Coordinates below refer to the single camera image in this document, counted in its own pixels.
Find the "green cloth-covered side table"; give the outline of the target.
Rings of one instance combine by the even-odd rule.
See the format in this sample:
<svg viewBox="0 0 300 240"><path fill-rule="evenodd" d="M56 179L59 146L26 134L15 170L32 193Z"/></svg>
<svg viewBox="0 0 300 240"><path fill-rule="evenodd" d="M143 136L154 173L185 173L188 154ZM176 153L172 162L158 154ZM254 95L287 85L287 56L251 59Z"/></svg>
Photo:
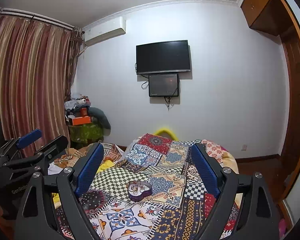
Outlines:
<svg viewBox="0 0 300 240"><path fill-rule="evenodd" d="M103 128L96 123L72 126L69 125L70 144L74 146L89 145L103 140Z"/></svg>

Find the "orange box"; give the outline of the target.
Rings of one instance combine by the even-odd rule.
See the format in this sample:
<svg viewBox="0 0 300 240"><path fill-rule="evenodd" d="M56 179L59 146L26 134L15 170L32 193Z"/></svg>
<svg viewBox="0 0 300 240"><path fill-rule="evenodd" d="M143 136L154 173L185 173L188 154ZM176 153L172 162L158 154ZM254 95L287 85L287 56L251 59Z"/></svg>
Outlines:
<svg viewBox="0 0 300 240"><path fill-rule="evenodd" d="M75 117L74 115L70 115L68 116L68 118L69 118L69 123L72 126L85 125L91 123L91 117L89 116Z"/></svg>

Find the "pile of clutter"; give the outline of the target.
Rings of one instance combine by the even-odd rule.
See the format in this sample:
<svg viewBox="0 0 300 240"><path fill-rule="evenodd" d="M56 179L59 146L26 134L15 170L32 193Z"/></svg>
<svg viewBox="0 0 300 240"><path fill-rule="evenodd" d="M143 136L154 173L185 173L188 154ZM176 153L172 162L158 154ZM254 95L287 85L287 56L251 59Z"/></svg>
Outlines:
<svg viewBox="0 0 300 240"><path fill-rule="evenodd" d="M65 119L68 120L70 116L81 117L82 113L88 115L91 102L88 96L79 95L78 98L71 98L71 100L64 103Z"/></svg>

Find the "dark grey cushion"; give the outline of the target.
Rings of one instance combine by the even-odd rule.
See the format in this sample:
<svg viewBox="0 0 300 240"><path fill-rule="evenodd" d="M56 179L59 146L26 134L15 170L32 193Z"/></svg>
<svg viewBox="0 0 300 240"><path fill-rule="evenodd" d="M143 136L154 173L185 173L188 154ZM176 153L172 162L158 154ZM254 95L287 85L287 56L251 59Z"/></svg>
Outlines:
<svg viewBox="0 0 300 240"><path fill-rule="evenodd" d="M111 133L111 125L105 113L99 108L89 107L88 114L93 123L102 127L104 136L109 136Z"/></svg>

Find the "yellow blanket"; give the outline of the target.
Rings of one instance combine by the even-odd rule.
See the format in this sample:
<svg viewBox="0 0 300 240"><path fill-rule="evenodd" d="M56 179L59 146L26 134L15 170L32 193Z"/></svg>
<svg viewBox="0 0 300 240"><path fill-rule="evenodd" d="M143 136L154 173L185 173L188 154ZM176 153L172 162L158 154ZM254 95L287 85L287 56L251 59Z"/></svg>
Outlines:
<svg viewBox="0 0 300 240"><path fill-rule="evenodd" d="M111 160L106 160L99 166L97 173L103 172L113 166L115 166L115 164Z"/></svg>

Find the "striped brown blanket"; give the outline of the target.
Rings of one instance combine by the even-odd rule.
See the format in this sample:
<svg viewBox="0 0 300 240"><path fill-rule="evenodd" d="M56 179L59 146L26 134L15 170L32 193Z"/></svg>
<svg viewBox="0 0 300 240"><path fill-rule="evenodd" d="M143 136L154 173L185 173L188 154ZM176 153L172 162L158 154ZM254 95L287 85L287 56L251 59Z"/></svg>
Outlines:
<svg viewBox="0 0 300 240"><path fill-rule="evenodd" d="M74 148L66 148L65 153L62 153L59 158L56 158L53 163L60 167L60 168L66 168L66 167L74 167L74 165L77 163L77 161L81 158L84 160L89 159L91 155L96 152L97 158L102 158L99 163L103 164L105 161L111 161L112 163L116 163L120 160L122 160L124 151L119 148L119 146L115 144L109 144L109 143L92 143L88 146L85 146L83 148L80 148L79 150L76 150Z"/></svg>

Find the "red striped curtain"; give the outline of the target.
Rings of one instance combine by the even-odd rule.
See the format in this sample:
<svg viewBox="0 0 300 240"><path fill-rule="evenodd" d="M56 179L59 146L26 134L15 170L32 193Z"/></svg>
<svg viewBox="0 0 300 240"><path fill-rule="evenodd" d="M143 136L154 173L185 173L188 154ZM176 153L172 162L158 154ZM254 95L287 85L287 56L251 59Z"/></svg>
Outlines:
<svg viewBox="0 0 300 240"><path fill-rule="evenodd" d="M34 129L41 138L23 150L32 156L59 135L68 136L64 103L83 42L82 30L0 13L0 123L6 140Z"/></svg>

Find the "purple heart-shaped tin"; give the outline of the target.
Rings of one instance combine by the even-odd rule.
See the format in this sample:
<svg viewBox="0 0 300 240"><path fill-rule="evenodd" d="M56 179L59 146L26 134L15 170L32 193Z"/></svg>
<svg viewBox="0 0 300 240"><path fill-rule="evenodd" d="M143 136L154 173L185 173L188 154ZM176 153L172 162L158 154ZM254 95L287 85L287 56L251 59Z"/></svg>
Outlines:
<svg viewBox="0 0 300 240"><path fill-rule="evenodd" d="M127 192L131 201L139 202L152 195L152 185L146 181L133 180L128 183Z"/></svg>

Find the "colourful patchwork bedspread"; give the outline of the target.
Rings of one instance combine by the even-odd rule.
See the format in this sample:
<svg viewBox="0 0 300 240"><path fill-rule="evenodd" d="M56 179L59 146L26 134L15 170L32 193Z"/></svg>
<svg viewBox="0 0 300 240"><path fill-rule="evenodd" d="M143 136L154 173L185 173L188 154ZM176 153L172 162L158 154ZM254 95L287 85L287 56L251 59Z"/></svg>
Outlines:
<svg viewBox="0 0 300 240"><path fill-rule="evenodd" d="M191 158L192 141L144 134L115 166L96 173L79 198L101 239L194 239L215 197L208 193ZM146 181L152 195L128 197L130 181Z"/></svg>

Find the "white air conditioner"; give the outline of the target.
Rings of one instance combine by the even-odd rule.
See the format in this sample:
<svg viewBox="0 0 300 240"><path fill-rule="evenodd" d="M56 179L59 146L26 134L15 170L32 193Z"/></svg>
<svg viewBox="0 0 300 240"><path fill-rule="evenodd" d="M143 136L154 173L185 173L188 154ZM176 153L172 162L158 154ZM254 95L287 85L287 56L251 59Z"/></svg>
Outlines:
<svg viewBox="0 0 300 240"><path fill-rule="evenodd" d="M107 22L96 25L85 31L85 45L87 47L124 35L126 33L126 20L120 16Z"/></svg>

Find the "wooden door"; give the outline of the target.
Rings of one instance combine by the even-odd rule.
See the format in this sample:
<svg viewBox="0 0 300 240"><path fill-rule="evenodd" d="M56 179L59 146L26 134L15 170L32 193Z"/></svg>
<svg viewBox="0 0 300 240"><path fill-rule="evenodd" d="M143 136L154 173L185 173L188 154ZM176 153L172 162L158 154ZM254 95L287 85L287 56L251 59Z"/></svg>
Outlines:
<svg viewBox="0 0 300 240"><path fill-rule="evenodd" d="M280 35L288 67L289 116L281 157L288 183L280 199L287 198L300 173L300 8L294 0L280 0L292 26Z"/></svg>

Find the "wooden overhead cabinet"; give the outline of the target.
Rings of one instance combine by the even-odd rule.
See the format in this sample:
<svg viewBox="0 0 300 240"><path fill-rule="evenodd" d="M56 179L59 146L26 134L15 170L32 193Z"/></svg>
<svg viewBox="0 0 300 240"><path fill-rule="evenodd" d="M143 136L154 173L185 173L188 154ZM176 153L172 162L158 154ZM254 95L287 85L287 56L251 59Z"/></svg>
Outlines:
<svg viewBox="0 0 300 240"><path fill-rule="evenodd" d="M293 25L281 0L244 0L241 9L249 28L256 31L278 36Z"/></svg>

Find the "small wall-mounted monitor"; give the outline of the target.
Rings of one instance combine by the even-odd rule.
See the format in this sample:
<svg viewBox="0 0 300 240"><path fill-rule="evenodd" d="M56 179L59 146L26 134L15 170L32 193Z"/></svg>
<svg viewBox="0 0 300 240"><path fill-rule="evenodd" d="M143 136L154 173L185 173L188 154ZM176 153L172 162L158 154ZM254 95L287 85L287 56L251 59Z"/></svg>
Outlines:
<svg viewBox="0 0 300 240"><path fill-rule="evenodd" d="M179 96L179 75L152 74L148 76L149 97Z"/></svg>

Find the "black wall television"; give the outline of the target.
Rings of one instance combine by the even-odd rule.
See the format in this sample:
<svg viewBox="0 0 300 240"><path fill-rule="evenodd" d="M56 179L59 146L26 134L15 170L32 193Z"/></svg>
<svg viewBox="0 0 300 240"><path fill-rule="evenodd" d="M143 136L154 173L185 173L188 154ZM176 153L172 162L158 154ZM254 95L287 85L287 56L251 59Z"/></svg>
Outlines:
<svg viewBox="0 0 300 240"><path fill-rule="evenodd" d="M190 72L187 40L155 42L136 46L136 73Z"/></svg>

